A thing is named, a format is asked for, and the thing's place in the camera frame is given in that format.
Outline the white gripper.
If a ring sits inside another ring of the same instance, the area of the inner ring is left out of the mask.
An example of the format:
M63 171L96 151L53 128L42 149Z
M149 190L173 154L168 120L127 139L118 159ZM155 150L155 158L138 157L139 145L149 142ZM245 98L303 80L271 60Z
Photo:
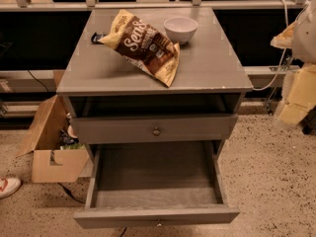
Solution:
M273 37L271 46L292 49L292 55L305 63L316 63L316 0L307 2L296 21ZM305 64L297 71L287 71L282 84L276 122L298 125L316 107L316 65Z

